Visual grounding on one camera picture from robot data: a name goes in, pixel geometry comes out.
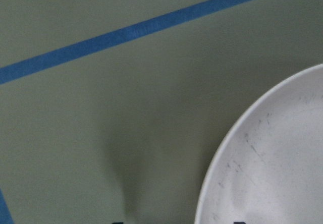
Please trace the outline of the pink plate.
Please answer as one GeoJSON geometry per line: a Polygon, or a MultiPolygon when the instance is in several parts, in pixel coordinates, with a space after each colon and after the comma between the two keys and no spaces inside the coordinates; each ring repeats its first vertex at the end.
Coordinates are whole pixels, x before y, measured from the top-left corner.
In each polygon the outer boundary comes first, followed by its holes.
{"type": "Polygon", "coordinates": [[[260,97],[207,170],[195,223],[322,223],[322,65],[260,97]]]}

